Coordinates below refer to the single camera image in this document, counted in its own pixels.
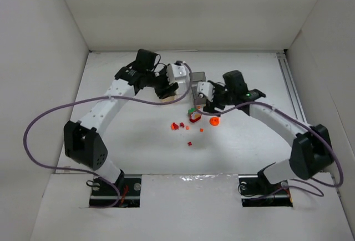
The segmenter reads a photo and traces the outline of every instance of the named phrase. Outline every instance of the orange object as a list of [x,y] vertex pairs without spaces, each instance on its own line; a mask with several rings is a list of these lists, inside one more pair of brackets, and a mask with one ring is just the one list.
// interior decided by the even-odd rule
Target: orange object
[[220,124],[220,118],[219,117],[212,117],[210,119],[210,125],[217,126],[219,124]]

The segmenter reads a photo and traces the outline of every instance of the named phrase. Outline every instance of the black and white robotic arm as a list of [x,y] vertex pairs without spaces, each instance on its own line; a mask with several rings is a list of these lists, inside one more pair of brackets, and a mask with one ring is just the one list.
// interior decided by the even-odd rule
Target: black and white robotic arm
[[157,56],[154,52],[140,49],[136,60],[115,75],[105,93],[108,99],[97,102],[77,122],[69,121],[64,126],[65,155],[89,167],[119,189],[124,183],[124,172],[109,158],[102,136],[128,100],[109,96],[134,97],[144,87],[153,87],[160,99],[186,91],[187,72],[181,62],[168,64],[155,72]]
[[[223,78],[224,86],[212,81],[198,83],[197,94],[206,98],[205,112],[217,113],[216,108],[223,110],[226,105],[236,106],[259,98],[263,98],[262,102],[272,105],[272,103],[268,103],[269,100],[264,93],[258,89],[248,89],[241,72],[228,72],[223,75]],[[258,172],[258,180],[254,184],[255,192],[267,194],[274,189],[273,185],[292,178],[310,179],[334,162],[329,151],[316,137],[299,125],[280,116],[273,109],[250,104],[241,107],[240,110],[274,130],[292,148],[290,158],[268,165]],[[306,125],[331,145],[326,127],[321,124]]]

